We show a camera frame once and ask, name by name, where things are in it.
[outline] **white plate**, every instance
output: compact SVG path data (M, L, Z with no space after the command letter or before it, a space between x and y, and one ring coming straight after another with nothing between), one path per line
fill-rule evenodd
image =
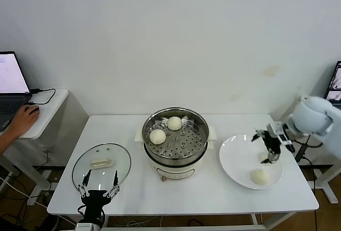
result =
M253 135L239 134L225 140L220 147L220 162L225 172L237 183L252 189L268 189L282 178L283 168L280 161L275 164L262 164L267 150L262 138L251 142ZM251 172L263 169L269 173L270 182L265 186L254 183Z

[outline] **white wall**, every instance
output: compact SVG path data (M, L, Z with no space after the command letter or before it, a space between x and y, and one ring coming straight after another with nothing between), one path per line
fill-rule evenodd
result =
M323 94L340 0L0 0L0 50L89 115L272 113Z

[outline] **wooden floor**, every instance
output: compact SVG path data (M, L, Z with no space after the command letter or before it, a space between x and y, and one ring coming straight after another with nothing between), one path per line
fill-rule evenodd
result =
M308 180L312 180L312 175L310 170L303 171ZM0 170L0 175L6 175L6 172ZM58 181L62 172L61 171L53 171L50 176L50 181ZM18 177L18 180L23 183L27 192L33 189L34 183L26 177L24 174L21 174ZM24 191L23 187L15 180L11 182L11 184L17 189ZM330 185L335 192L336 196L341 201L341 175L338 175L334 180L330 182ZM7 188L2 192L3 196L12 197L16 199L21 199L21 196L18 192L14 191L11 188ZM319 231L341 231L341 203L339 204L330 204L324 193L321 190L316 191L316 197L320 203L320 208L316 211L317 221L318 221L318 230ZM48 203L51 196L48 196L47 202L43 202L42 198L39 198L40 203ZM0 197L0 216L3 216L4 219L16 223L16 216L21 209L19 214L20 221L22 222L22 217L25 210L25 204L23 204L24 200L10 200L8 198ZM29 231L35 230L35 227L40 226L43 222L44 218L46 218L47 212L46 209L42 206L28 206L26 210L25 220L23 227ZM270 214L264 214L262 216L263 220L269 218ZM257 215L257 219L259 223L261 222L261 216ZM140 225L143 227L159 227L160 223L163 227L167 226L222 226L222 225L247 225L252 224L251 217L248 215L243 216L165 216L162 218L157 216L145 216L145 217L110 217L108 227L114 226L126 226L127 223L134 223L131 221L147 221L145 223L141 223ZM57 230L69 230L74 227L66 222L65 220L60 219L58 229ZM297 230L297 231L314 231L315 230L315 221L314 221L314 212L301 212L295 214L293 217L284 221L276 228L272 229L273 231L288 231L288 230Z

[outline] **white table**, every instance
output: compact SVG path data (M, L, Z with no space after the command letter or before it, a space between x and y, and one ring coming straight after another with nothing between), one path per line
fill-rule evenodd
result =
M319 207L307 181L292 154L283 150L283 177L269 190L252 190L235 183L218 160L222 142L238 133L253 134L272 121L268 114L204 115L213 126L217 140L208 150L201 169L179 181L161 182L149 164L135 133L148 116L91 116L79 138L66 169L59 181L47 211L51 214L74 216L82 205L80 193L72 183L72 169L88 149L114 142L130 153L132 166L113 202L104 207L108 216L132 215L198 215L278 213L264 225L211 227L210 230L269 230L298 211Z
M53 91L43 91L37 94L34 94L30 101L35 103L44 103L47 102L51 97ZM40 135L44 132L45 128L58 111L62 103L65 101L67 95L69 94L68 90L57 89L55 95L51 99L51 101L46 105L39 105L40 115L37 122L28 130L24 135L22 135L19 139L17 139L13 145L11 145L11 154L14 154L15 157L11 157L11 161L6 158L6 152L4 155L0 156L0 165L10 172L10 174L16 174L17 170L12 166L16 165L23 173L25 173L28 177L30 177L37 185L32 191L30 196L37 196L43 190L54 190L56 188L57 183L50 183L47 181L47 178L51 174L51 170L46 170L42 175L39 174L27 161L27 158L21 153L20 146L25 143L33 144L34 146L40 147L40 143L35 139L39 138ZM28 205L34 205L37 197L28 200Z

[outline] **monitor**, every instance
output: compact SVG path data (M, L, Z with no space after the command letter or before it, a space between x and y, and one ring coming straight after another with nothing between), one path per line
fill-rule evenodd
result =
M0 93L29 93L14 52L0 52Z
M324 98L333 105L341 105L341 61L338 61L336 64L334 74Z

